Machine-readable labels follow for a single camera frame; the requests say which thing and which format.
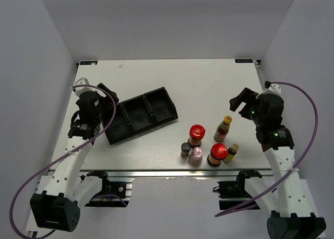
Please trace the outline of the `yellow-cap tall sauce bottle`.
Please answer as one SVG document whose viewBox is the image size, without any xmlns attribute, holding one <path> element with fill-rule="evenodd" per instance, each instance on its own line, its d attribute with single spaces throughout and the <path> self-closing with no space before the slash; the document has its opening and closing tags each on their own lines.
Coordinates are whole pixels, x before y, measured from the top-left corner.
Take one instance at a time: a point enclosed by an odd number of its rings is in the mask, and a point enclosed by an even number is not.
<svg viewBox="0 0 334 239">
<path fill-rule="evenodd" d="M 231 116 L 225 116 L 223 121 L 217 127 L 217 130 L 213 136 L 214 140 L 217 142 L 223 142 L 229 132 L 230 124 L 232 122 Z"/>
</svg>

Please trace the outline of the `beige-cap small yellow bottle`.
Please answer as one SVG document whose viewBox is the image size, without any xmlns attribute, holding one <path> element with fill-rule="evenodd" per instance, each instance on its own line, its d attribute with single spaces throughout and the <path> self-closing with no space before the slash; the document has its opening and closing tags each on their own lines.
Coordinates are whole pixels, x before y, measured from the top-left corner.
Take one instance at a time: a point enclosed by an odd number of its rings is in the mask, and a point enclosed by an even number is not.
<svg viewBox="0 0 334 239">
<path fill-rule="evenodd" d="M 238 144 L 232 144 L 230 148 L 228 149 L 228 155 L 223 159 L 224 163 L 230 163 L 232 162 L 234 156 L 237 154 L 237 151 L 239 150 Z"/>
</svg>

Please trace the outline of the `red-lid sauce jar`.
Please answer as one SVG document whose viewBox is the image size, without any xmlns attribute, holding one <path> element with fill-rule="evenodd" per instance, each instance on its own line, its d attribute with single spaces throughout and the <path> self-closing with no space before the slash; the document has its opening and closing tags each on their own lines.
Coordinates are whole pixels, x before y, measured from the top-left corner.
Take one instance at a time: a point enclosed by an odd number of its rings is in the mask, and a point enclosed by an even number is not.
<svg viewBox="0 0 334 239">
<path fill-rule="evenodd" d="M 211 147 L 207 156 L 207 162 L 212 167 L 217 167 L 228 155 L 228 148 L 222 143 L 216 143 Z"/>
<path fill-rule="evenodd" d="M 189 130 L 188 143 L 191 147 L 200 147 L 202 139 L 206 133 L 205 128 L 202 125 L 195 124 Z"/>
</svg>

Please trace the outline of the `black-lid pepper jar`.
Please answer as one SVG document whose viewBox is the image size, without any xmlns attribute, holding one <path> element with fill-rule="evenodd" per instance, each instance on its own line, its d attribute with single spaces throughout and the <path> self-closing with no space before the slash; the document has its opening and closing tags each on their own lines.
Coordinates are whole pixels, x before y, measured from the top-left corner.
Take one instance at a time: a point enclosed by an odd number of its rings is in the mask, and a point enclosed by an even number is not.
<svg viewBox="0 0 334 239">
<path fill-rule="evenodd" d="M 190 149 L 191 149 L 191 146 L 190 146 L 189 143 L 187 143 L 187 142 L 182 143 L 181 152 L 180 152 L 180 156 L 181 156 L 182 159 L 188 158 L 189 153 L 190 153 Z"/>
</svg>

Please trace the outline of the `pink-lid spice bottle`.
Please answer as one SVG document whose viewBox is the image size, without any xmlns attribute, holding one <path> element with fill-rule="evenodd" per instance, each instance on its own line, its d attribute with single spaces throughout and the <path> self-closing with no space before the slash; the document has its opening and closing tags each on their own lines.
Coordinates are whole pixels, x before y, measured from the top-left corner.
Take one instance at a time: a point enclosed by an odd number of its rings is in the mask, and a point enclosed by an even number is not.
<svg viewBox="0 0 334 239">
<path fill-rule="evenodd" d="M 199 167 L 202 162 L 203 158 L 203 149 L 201 147 L 195 147 L 189 157 L 188 157 L 188 163 L 193 167 Z"/>
</svg>

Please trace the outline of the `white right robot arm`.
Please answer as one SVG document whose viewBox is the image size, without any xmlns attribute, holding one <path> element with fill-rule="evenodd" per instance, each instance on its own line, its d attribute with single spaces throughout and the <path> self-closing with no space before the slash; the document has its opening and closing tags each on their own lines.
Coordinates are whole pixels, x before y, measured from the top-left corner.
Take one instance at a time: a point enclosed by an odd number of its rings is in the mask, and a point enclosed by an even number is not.
<svg viewBox="0 0 334 239">
<path fill-rule="evenodd" d="M 236 182 L 236 192 L 251 195 L 259 208 L 269 213 L 267 231 L 270 238 L 318 238 L 326 229 L 325 219 L 317 217 L 305 196 L 297 169 L 294 142 L 282 125 L 284 100 L 281 89 L 272 85 L 262 93 L 244 88 L 230 100 L 230 110 L 241 103 L 241 117 L 254 122 L 256 138 L 272 169 L 274 193 L 260 177 L 247 177 Z"/>
</svg>

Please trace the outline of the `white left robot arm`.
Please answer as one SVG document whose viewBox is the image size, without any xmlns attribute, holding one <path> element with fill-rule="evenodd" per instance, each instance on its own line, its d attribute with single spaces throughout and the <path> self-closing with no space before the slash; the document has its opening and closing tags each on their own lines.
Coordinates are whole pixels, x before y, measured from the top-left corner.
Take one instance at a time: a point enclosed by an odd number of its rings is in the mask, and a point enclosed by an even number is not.
<svg viewBox="0 0 334 239">
<path fill-rule="evenodd" d="M 79 185 L 76 181 L 96 138 L 106 131 L 101 128 L 102 116 L 107 112 L 115 116 L 118 103 L 116 93 L 102 83 L 77 82 L 73 91 L 79 109 L 70 121 L 65 158 L 58 161 L 45 189 L 30 199 L 38 227 L 66 232 L 77 227 L 81 209 L 95 194 L 104 197 L 110 192 L 110 183 L 97 176 L 89 176 Z"/>
</svg>

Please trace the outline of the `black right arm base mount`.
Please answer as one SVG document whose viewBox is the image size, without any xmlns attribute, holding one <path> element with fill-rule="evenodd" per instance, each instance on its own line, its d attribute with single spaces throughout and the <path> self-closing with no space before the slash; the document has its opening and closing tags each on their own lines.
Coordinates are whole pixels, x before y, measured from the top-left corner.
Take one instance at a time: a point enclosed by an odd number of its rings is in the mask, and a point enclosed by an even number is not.
<svg viewBox="0 0 334 239">
<path fill-rule="evenodd" d="M 218 185 L 212 190 L 219 195 L 220 210 L 229 209 L 241 204 L 244 200 L 251 199 L 251 195 L 245 190 L 245 180 L 253 177 L 262 178 L 262 175 L 256 170 L 242 170 L 234 181 L 217 182 Z"/>
</svg>

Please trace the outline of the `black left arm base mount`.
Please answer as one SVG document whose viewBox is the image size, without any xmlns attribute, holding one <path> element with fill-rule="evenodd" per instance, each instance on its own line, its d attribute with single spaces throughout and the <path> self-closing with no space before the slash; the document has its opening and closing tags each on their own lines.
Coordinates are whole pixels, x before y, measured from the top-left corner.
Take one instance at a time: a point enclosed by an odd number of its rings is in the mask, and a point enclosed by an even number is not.
<svg viewBox="0 0 334 239">
<path fill-rule="evenodd" d="M 102 189 L 93 196 L 93 199 L 86 204 L 86 207 L 125 208 L 123 202 L 128 205 L 131 197 L 132 182 L 109 178 L 108 173 L 105 171 L 91 171 L 86 175 L 81 175 L 80 182 L 82 183 L 88 176 L 101 178 Z"/>
</svg>

